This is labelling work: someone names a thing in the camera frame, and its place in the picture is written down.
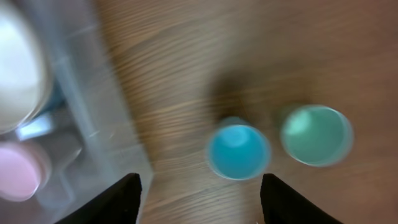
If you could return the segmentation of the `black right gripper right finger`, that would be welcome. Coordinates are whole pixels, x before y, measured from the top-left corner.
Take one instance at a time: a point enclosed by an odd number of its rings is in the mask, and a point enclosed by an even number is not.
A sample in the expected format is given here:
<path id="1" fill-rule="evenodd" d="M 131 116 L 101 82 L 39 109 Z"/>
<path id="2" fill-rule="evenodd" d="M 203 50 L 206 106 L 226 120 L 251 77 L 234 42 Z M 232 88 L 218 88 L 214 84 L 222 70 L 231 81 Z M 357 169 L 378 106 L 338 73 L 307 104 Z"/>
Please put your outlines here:
<path id="1" fill-rule="evenodd" d="M 341 224 L 274 174 L 264 174 L 261 205 L 265 224 Z"/>

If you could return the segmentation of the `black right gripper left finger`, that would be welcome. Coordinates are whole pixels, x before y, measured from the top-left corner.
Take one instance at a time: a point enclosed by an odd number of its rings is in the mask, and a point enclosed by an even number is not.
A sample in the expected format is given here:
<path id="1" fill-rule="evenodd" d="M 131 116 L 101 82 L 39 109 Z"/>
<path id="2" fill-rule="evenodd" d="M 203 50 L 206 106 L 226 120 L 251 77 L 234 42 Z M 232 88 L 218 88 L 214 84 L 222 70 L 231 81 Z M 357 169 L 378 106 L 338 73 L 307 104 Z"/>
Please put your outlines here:
<path id="1" fill-rule="evenodd" d="M 57 224 L 135 224 L 141 193 L 140 175 L 130 173 Z"/>

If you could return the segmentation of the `pink small cup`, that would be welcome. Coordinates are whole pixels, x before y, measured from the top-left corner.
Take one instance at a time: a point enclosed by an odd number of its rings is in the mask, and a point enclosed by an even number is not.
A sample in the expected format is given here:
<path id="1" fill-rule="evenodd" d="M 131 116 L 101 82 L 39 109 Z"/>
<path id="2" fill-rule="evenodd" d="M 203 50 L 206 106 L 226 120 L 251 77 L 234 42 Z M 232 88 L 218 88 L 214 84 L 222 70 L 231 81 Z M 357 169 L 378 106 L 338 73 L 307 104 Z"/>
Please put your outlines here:
<path id="1" fill-rule="evenodd" d="M 26 201 L 47 184 L 51 174 L 50 158 L 37 143 L 1 142 L 1 198 Z"/>

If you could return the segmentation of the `cream bowl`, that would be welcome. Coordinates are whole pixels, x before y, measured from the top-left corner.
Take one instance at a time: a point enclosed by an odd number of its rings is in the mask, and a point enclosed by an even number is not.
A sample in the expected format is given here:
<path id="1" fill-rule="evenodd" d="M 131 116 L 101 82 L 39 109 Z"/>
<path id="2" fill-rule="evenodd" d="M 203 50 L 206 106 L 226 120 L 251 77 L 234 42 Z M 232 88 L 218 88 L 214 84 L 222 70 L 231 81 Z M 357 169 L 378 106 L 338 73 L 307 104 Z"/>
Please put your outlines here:
<path id="1" fill-rule="evenodd" d="M 1 1 L 1 133 L 38 115 L 50 98 L 54 77 L 46 52 L 26 16 Z"/>

